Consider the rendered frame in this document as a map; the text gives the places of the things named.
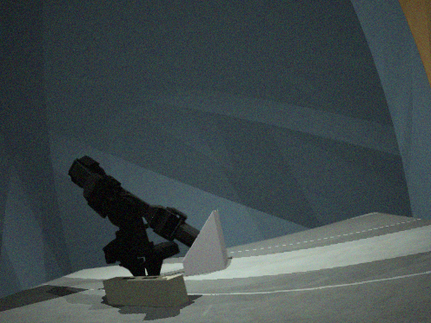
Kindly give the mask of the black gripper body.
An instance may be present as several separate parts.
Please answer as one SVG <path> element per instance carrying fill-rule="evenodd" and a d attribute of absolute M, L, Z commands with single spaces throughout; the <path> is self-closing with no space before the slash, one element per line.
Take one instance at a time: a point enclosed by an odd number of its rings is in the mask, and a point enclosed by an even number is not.
<path fill-rule="evenodd" d="M 143 220 L 140 220 L 129 224 L 126 227 L 120 227 L 120 230 L 116 231 L 116 235 L 121 236 L 133 234 L 139 244 L 139 246 L 136 247 L 137 252 L 132 251 L 131 254 L 128 254 L 126 259 L 120 261 L 121 264 L 128 264 L 140 257 L 145 257 L 146 262 L 153 260 L 165 260 L 175 254 L 180 253 L 179 246 L 174 241 L 165 241 L 157 245 L 154 245 L 153 241 L 149 242 L 149 238 L 145 230 L 146 228 L 149 228 L 149 223 L 144 224 Z"/>

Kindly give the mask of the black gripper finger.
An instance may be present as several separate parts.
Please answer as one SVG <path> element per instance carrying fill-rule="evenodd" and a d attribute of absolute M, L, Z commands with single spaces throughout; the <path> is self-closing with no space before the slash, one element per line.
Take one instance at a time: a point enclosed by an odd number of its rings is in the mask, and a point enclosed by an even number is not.
<path fill-rule="evenodd" d="M 140 263 L 140 265 L 146 268 L 148 276 L 160 276 L 162 261 L 163 260 L 144 261 Z"/>
<path fill-rule="evenodd" d="M 138 258 L 137 260 L 131 261 L 128 264 L 123 263 L 123 264 L 120 264 L 119 266 L 128 269 L 134 277 L 146 276 L 145 267 L 140 265 L 140 263 L 142 262 L 143 262 L 143 258 Z"/>

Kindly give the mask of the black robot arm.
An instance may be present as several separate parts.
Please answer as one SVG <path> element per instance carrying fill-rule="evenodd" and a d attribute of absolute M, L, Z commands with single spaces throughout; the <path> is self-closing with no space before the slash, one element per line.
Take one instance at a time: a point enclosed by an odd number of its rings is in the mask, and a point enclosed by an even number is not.
<path fill-rule="evenodd" d="M 85 155 L 73 161 L 68 173 L 71 181 L 83 188 L 83 197 L 95 212 L 104 219 L 108 216 L 109 221 L 118 227 L 126 227 L 145 218 L 153 231 L 165 240 L 177 239 L 185 246 L 192 247 L 200 231 L 185 223 L 188 219 L 186 214 L 176 208 L 149 205 L 122 188 L 121 182 L 113 176 L 106 175 L 99 164 Z M 116 235 L 103 251 L 108 261 L 123 261 L 132 251 L 137 252 L 138 246 L 133 234 Z"/>

